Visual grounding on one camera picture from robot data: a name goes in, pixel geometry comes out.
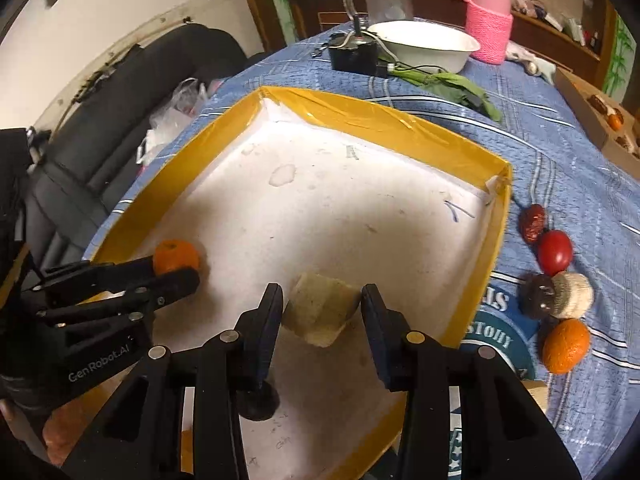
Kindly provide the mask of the left hand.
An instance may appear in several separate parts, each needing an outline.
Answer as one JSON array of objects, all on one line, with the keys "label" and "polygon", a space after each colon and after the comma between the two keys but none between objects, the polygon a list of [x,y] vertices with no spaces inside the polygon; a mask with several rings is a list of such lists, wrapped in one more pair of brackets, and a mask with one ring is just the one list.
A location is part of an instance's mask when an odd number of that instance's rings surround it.
[{"label": "left hand", "polygon": [[13,437],[27,445],[29,451],[53,466],[62,466],[90,422],[122,382],[124,376],[102,382],[79,398],[56,408],[41,429],[9,399],[1,400],[1,418]]}]

